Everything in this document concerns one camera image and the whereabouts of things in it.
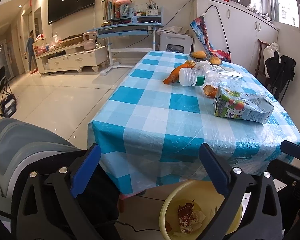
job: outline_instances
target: row of books on shelf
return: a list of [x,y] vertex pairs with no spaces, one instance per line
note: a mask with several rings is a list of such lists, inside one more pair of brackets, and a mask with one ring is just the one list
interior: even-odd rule
[[101,1],[103,19],[108,21],[122,17],[128,17],[129,6],[126,4],[114,4],[116,0],[103,0]]

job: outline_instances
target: kettlebell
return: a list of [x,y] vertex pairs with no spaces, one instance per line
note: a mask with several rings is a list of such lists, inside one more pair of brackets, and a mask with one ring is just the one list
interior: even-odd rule
[[[87,37],[89,38],[89,35],[93,34],[93,38],[92,39],[87,39]],[[83,34],[83,40],[84,40],[84,44],[83,47],[85,50],[91,50],[94,49],[96,47],[96,38],[97,38],[97,34],[95,32],[87,32]]]

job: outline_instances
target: checkered tablecloth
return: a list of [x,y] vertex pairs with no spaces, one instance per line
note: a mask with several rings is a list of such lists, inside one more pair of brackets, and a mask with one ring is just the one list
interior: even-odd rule
[[100,145],[100,165],[123,194],[207,179],[198,158],[204,142],[251,174],[264,171],[275,158],[291,160],[280,151],[283,140],[300,144],[282,106],[241,66],[224,63],[243,74],[242,92],[261,92],[272,100],[275,109],[267,124],[216,117],[213,99],[200,87],[165,85],[162,81],[187,59],[180,53],[147,53],[88,125],[88,147]]

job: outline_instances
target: gray chair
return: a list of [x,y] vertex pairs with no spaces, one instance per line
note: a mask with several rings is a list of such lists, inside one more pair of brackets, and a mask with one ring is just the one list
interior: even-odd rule
[[0,120],[0,211],[11,214],[15,184],[25,167],[78,150],[49,130],[13,118]]

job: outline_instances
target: pink plush toy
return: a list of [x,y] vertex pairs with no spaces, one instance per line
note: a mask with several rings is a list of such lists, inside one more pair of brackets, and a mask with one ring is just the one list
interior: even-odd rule
[[122,4],[130,4],[132,3],[131,0],[117,0],[114,2],[114,4],[119,4],[119,5],[122,5]]

